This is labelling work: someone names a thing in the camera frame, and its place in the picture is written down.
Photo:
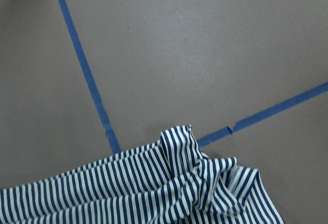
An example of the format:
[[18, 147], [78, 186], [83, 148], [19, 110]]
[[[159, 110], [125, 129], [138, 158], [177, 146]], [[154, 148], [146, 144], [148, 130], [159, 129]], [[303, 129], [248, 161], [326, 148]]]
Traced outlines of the navy white striped polo shirt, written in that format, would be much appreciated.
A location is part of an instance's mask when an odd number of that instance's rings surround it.
[[211, 159], [190, 126], [52, 178], [1, 190], [1, 223], [283, 223], [257, 169]]

